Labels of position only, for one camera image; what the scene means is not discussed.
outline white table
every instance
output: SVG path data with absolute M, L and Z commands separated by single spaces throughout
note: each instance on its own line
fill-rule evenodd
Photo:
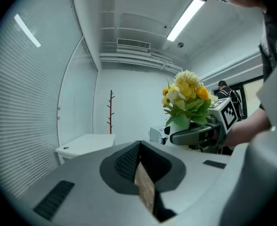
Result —
M 84 134 L 83 136 L 57 148 L 61 164 L 76 156 L 91 153 L 114 145 L 115 134 Z

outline orange flower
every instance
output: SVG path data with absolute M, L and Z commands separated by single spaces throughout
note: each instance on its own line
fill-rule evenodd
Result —
M 169 89 L 166 87 L 163 89 L 163 96 L 165 96 L 168 93 Z
M 200 86 L 196 90 L 196 95 L 201 99 L 201 100 L 208 100 L 210 99 L 209 97 L 209 92 L 204 86 Z

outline green leaves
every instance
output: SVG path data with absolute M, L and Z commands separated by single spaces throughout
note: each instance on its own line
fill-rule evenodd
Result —
M 170 89 L 170 84 L 171 82 L 170 82 L 170 79 L 168 78 L 168 89 Z
M 206 114 L 207 110 L 211 106 L 211 100 L 197 100 L 192 102 L 179 101 L 170 105 L 164 105 L 165 108 L 170 110 L 164 110 L 166 114 L 171 115 L 171 117 L 166 122 L 168 126 L 172 121 L 182 128 L 187 127 L 187 118 L 198 124 L 206 124 Z
M 197 110 L 203 103 L 204 103 L 204 100 L 196 100 L 194 102 L 186 104 L 185 108 L 187 111 L 192 111 L 193 109 Z
M 197 112 L 206 113 L 209 107 L 211 106 L 211 100 L 203 100 L 204 103 L 198 108 Z
M 173 117 L 174 117 L 174 116 L 171 116 L 171 117 L 167 120 L 167 122 L 166 122 L 166 126 L 168 126 L 168 125 L 172 122 Z
M 184 113 L 173 116 L 170 118 L 171 121 L 173 121 L 176 125 L 182 127 L 182 128 L 186 128 L 187 127 L 187 117 Z
M 173 110 L 173 107 L 170 105 L 163 105 L 163 107 L 169 108 L 170 110 Z
M 205 116 L 192 116 L 191 120 L 198 124 L 206 124 L 208 122 Z

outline coat rack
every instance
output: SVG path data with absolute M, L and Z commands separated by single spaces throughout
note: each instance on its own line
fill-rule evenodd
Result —
M 111 131 L 112 131 L 112 124 L 111 124 L 111 116 L 114 114 L 114 112 L 113 113 L 111 113 L 111 109 L 112 109 L 112 99 L 114 98 L 114 96 L 112 96 L 113 95 L 113 92 L 112 92 L 112 90 L 110 91 L 110 100 L 109 100 L 109 103 L 110 103 L 110 105 L 108 105 L 108 107 L 109 107 L 109 122 L 107 122 L 108 124 L 109 124 L 109 128 L 110 128 L 110 134 L 111 134 Z

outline gray plastic surface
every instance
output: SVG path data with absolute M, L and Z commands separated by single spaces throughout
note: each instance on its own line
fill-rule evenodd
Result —
M 277 190 L 277 130 L 258 134 L 249 144 L 238 183 L 221 216 L 222 226 L 245 225 Z
M 187 173 L 176 190 L 162 193 L 167 209 L 181 213 L 200 199 L 215 183 L 223 170 L 204 165 L 205 160 L 228 163 L 230 157 L 184 151 L 149 142 L 156 148 L 181 159 Z M 31 186 L 21 200 L 34 208 L 60 181 L 75 183 L 52 222 L 61 226 L 91 224 L 105 225 L 157 225 L 136 195 L 116 193 L 102 180 L 99 167 L 102 160 L 132 143 L 116 145 L 97 152 L 75 157 Z
M 15 196 L 4 192 L 4 196 L 10 203 L 15 212 L 30 225 L 36 226 L 54 226 L 51 222 L 35 213 L 31 208 L 18 200 Z
M 213 128 L 210 126 L 202 125 L 191 130 L 176 132 L 171 135 L 170 140 L 173 144 L 176 145 L 197 145 L 205 142 L 205 140 L 199 139 L 200 134 L 206 133 L 210 130 L 213 130 Z
M 188 207 L 181 214 L 164 222 L 163 226 L 219 225 L 224 206 L 233 192 L 238 180 L 238 175 L 241 172 L 246 148 L 247 144 L 236 146 L 227 166 L 222 170 L 221 175 L 208 190 L 206 190 L 191 207 Z M 191 188 L 183 188 L 179 192 L 182 193 L 182 195 L 189 195 L 190 192 L 194 193 L 194 190 Z

